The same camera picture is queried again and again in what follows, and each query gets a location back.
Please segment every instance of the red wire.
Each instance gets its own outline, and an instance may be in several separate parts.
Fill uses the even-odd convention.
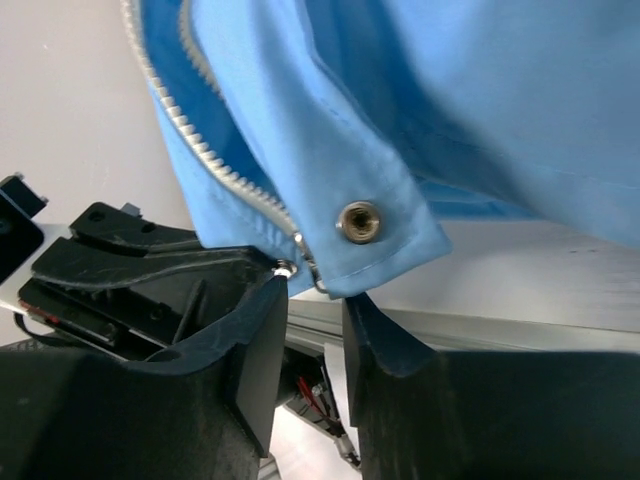
[[[329,418],[329,416],[322,411],[315,398],[313,398],[313,393],[311,392],[309,385],[307,385],[307,382],[302,377],[298,379],[298,388],[300,389],[300,392],[302,393],[302,396],[305,398],[307,403],[316,411],[316,413],[318,413],[318,415],[325,419]]]

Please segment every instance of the metal zipper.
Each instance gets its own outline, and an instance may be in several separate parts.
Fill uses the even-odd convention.
[[[260,187],[254,185],[247,178],[240,177],[238,172],[234,172],[229,165],[226,165],[224,160],[218,157],[216,152],[209,148],[209,144],[202,141],[202,135],[195,131],[195,126],[189,122],[187,116],[182,113],[180,106],[176,105],[175,99],[163,85],[162,79],[153,68],[144,46],[142,20],[140,18],[140,0],[121,0],[120,5],[127,38],[138,65],[140,66],[147,83],[160,100],[165,113],[185,140],[193,154],[225,188],[240,197],[251,207],[261,212],[287,236],[294,239],[296,245],[302,252],[303,258],[309,264],[316,288],[319,291],[326,293],[322,279],[320,278],[317,264],[313,259],[302,234],[299,232],[298,227],[282,202],[270,195],[268,192],[263,191]],[[180,32],[180,40],[183,49],[194,66],[194,69],[196,69],[215,94],[224,101],[224,97],[220,92],[215,75],[211,71],[204,55],[196,45],[196,42],[193,40],[191,24],[189,21],[190,6],[191,0],[183,0],[180,6],[178,30]]]

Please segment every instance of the metal grommet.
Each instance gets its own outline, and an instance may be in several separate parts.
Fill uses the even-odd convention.
[[[347,205],[338,220],[338,228],[352,243],[371,243],[380,232],[380,214],[369,202],[354,202]]]

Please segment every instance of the light blue fabric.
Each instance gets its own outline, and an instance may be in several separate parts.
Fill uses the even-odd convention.
[[[192,0],[224,103],[186,59],[178,8],[142,2],[152,63],[203,139],[285,203],[334,296],[447,253],[439,219],[540,217],[640,246],[640,2]],[[299,263],[164,115],[202,242]],[[383,221],[363,246],[335,228],[359,200]]]

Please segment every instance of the zipper teeth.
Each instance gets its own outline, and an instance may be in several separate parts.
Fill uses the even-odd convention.
[[[205,83],[211,87],[211,90],[213,90],[214,93],[224,101],[224,97],[222,96],[222,93],[220,93],[218,80],[213,74],[213,71],[211,71],[211,68],[209,68],[207,59],[204,58],[202,51],[191,34],[191,20],[189,19],[189,12],[191,12],[191,0],[182,0],[182,3],[180,4],[180,15],[178,16],[180,43],[182,43],[182,48],[191,61],[193,68],[197,70]]]
[[[202,135],[195,131],[195,126],[189,123],[187,116],[183,115],[180,107],[176,105],[175,99],[169,94],[169,91],[162,83],[162,79],[153,68],[151,59],[144,47],[139,0],[121,0],[120,5],[129,43],[147,83],[159,98],[167,116],[189,145],[189,148],[191,148],[200,162],[224,187],[263,213],[286,235],[293,236],[298,229],[284,205],[268,192],[254,185],[253,182],[249,182],[247,178],[240,177],[238,172],[234,172],[229,165],[225,165],[224,160],[209,148],[209,144],[202,141]],[[208,66],[206,66],[204,56],[192,40],[190,22],[188,21],[189,6],[190,0],[184,0],[181,5],[179,20],[181,43],[194,68],[203,76],[213,91],[222,98],[215,76]],[[197,55],[193,56],[190,52],[197,52]]]

